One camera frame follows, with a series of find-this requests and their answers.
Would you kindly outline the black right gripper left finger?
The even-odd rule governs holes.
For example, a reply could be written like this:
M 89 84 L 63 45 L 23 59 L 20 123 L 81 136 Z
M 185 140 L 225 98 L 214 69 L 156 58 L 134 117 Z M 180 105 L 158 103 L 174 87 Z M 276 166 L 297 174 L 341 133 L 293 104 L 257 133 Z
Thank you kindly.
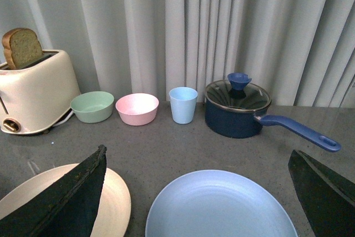
M 107 169 L 106 147 L 1 219 L 1 236 L 90 236 Z

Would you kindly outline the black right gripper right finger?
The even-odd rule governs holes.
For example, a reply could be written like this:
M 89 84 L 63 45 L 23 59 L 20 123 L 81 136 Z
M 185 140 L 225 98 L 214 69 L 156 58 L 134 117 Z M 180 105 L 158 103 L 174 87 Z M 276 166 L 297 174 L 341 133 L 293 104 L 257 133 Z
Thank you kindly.
M 288 170 L 315 236 L 354 236 L 354 183 L 300 150 Z

